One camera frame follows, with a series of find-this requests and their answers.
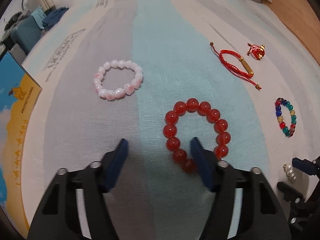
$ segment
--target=white and pink bead bracelet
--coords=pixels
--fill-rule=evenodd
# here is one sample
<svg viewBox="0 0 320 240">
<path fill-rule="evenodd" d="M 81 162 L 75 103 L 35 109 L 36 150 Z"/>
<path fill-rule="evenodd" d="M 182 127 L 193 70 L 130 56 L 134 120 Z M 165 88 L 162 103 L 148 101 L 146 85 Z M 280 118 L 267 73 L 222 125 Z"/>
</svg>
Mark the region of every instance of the white and pink bead bracelet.
<svg viewBox="0 0 320 240">
<path fill-rule="evenodd" d="M 135 77 L 129 84 L 125 84 L 124 88 L 118 88 L 115 91 L 113 90 L 106 90 L 102 87 L 101 80 L 103 80 L 106 71 L 110 68 L 127 68 L 132 69 L 135 72 Z M 93 83 L 96 88 L 96 92 L 102 98 L 106 98 L 108 101 L 111 101 L 115 98 L 122 98 L 127 95 L 131 95 L 134 92 L 134 89 L 138 89 L 141 85 L 143 80 L 143 73 L 142 68 L 137 64 L 132 62 L 131 60 L 124 61 L 124 60 L 113 60 L 110 62 L 106 62 L 103 67 L 99 67 L 98 73 L 95 75 Z"/>
</svg>

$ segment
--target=yellow bead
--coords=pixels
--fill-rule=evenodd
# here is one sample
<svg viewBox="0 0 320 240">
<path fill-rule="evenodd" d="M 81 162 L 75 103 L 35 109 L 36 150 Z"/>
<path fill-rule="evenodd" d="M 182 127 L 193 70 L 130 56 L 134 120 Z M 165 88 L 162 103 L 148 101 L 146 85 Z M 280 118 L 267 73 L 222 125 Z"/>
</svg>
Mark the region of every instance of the yellow bead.
<svg viewBox="0 0 320 240">
<path fill-rule="evenodd" d="M 279 122 L 279 123 L 283 122 L 283 116 L 282 116 L 282 115 L 281 115 L 281 116 L 278 116 L 278 122 Z"/>
</svg>

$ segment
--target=red bead bracelet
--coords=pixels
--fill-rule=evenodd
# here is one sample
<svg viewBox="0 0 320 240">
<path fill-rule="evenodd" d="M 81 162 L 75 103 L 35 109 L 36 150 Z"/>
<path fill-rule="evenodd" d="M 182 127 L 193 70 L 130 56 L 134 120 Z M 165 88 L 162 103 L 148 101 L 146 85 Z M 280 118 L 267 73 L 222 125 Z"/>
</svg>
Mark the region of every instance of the red bead bracelet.
<svg viewBox="0 0 320 240">
<path fill-rule="evenodd" d="M 218 146 L 214 149 L 216 157 L 220 160 L 227 156 L 229 149 L 226 146 L 231 140 L 231 136 L 226 132 L 228 123 L 224 119 L 220 119 L 220 112 L 217 109 L 211 109 L 211 105 L 203 101 L 199 104 L 195 98 L 190 98 L 186 103 L 178 101 L 172 111 L 169 111 L 165 115 L 166 125 L 163 128 L 163 134 L 166 136 L 167 143 L 166 147 L 172 153 L 172 159 L 181 164 L 182 169 L 187 173 L 192 173 L 196 169 L 196 165 L 193 159 L 187 158 L 185 150 L 180 148 L 180 140 L 175 137 L 177 134 L 177 127 L 175 124 L 179 120 L 179 116 L 182 116 L 188 112 L 198 111 L 201 116 L 206 116 L 209 123 L 214 123 L 214 129 L 219 133 L 216 141 Z"/>
</svg>

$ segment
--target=jewelry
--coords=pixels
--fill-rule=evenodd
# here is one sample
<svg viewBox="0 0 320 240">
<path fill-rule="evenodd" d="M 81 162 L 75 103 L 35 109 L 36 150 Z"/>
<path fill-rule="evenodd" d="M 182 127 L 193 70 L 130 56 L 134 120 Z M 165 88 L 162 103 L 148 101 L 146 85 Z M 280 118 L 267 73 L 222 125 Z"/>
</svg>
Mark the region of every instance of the jewelry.
<svg viewBox="0 0 320 240">
<path fill-rule="evenodd" d="M 260 47 L 258 45 L 251 45 L 250 43 L 247 43 L 248 46 L 250 47 L 250 49 L 247 52 L 247 55 L 249 56 L 250 53 L 252 54 L 252 56 L 257 59 L 257 60 L 261 60 L 263 58 L 263 56 L 266 54 L 264 51 L 264 45 L 262 44 Z"/>
<path fill-rule="evenodd" d="M 296 181 L 296 176 L 293 173 L 293 167 L 290 164 L 285 164 L 283 165 L 283 169 L 285 174 L 287 175 L 287 177 L 291 180 L 291 181 Z"/>
<path fill-rule="evenodd" d="M 241 79 L 251 83 L 252 85 L 254 85 L 256 87 L 256 89 L 258 89 L 258 90 L 261 89 L 261 87 L 258 84 L 256 84 L 252 80 L 250 80 L 250 78 L 253 77 L 253 71 L 250 68 L 250 66 L 248 65 L 248 63 L 243 59 L 243 57 L 241 57 L 240 54 L 238 54 L 238 53 L 236 53 L 236 52 L 234 52 L 232 50 L 227 50 L 227 49 L 223 49 L 219 53 L 214 48 L 213 42 L 210 42 L 210 46 L 211 46 L 212 51 L 219 57 L 221 63 L 225 66 L 225 68 L 227 70 L 229 70 L 236 77 L 241 78 Z M 232 56 L 237 57 L 248 73 L 243 72 L 240 69 L 238 69 L 236 66 L 228 63 L 226 60 L 224 60 L 222 54 L 230 54 Z"/>
<path fill-rule="evenodd" d="M 292 137 L 297 124 L 297 121 L 296 121 L 297 116 L 295 115 L 296 112 L 293 110 L 293 105 L 291 105 L 289 101 L 283 98 L 278 98 L 275 102 L 275 105 L 276 105 L 276 116 L 277 116 L 280 128 L 282 129 L 282 131 L 287 137 Z M 283 122 L 283 116 L 282 116 L 280 105 L 286 106 L 290 111 L 290 115 L 291 115 L 290 129 L 285 125 L 285 122 Z"/>
<path fill-rule="evenodd" d="M 104 75 L 106 71 L 110 68 L 127 68 L 132 69 L 135 72 L 135 77 L 129 84 L 125 84 L 124 88 L 118 88 L 115 91 L 106 90 L 102 87 L 101 81 L 104 79 Z M 137 64 L 132 62 L 131 60 L 113 60 L 110 62 L 106 62 L 103 67 L 99 67 L 98 73 L 94 76 L 93 83 L 95 85 L 96 92 L 102 98 L 106 98 L 108 101 L 111 101 L 115 98 L 122 98 L 125 94 L 131 95 L 134 92 L 134 89 L 138 89 L 143 80 L 142 68 Z"/>
<path fill-rule="evenodd" d="M 209 123 L 214 123 L 214 129 L 219 133 L 216 141 L 218 146 L 214 149 L 216 157 L 221 158 L 227 156 L 229 149 L 226 146 L 231 140 L 231 136 L 226 132 L 228 123 L 224 119 L 220 119 L 220 112 L 217 109 L 211 109 L 211 105 L 208 102 L 201 102 L 195 98 L 188 99 L 187 103 L 178 101 L 173 107 L 173 111 L 169 111 L 165 115 L 166 125 L 163 128 L 163 134 L 166 136 L 166 147 L 169 151 L 172 151 L 172 158 L 176 163 L 180 163 L 182 169 L 187 173 L 192 173 L 196 169 L 196 165 L 193 159 L 187 158 L 185 150 L 180 148 L 180 140 L 175 137 L 177 134 L 177 127 L 175 124 L 179 120 L 179 116 L 182 116 L 188 112 L 195 112 L 201 116 L 206 116 Z"/>
</svg>

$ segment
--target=light blue towel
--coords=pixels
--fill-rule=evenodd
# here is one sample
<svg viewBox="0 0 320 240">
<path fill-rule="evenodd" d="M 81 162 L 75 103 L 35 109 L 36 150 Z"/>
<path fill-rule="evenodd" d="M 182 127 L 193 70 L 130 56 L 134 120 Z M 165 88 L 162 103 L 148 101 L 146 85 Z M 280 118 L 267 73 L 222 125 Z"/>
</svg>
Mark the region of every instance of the light blue towel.
<svg viewBox="0 0 320 240">
<path fill-rule="evenodd" d="M 39 28 L 40 28 L 41 30 L 43 30 L 44 27 L 43 27 L 43 22 L 42 22 L 42 21 L 44 20 L 44 18 L 47 17 L 47 16 L 45 15 L 43 9 L 42 9 L 41 7 L 38 7 L 37 9 L 35 9 L 35 10 L 31 13 L 31 15 L 32 15 L 33 18 L 35 19 L 35 21 L 36 21 L 37 25 L 39 26 Z"/>
</svg>

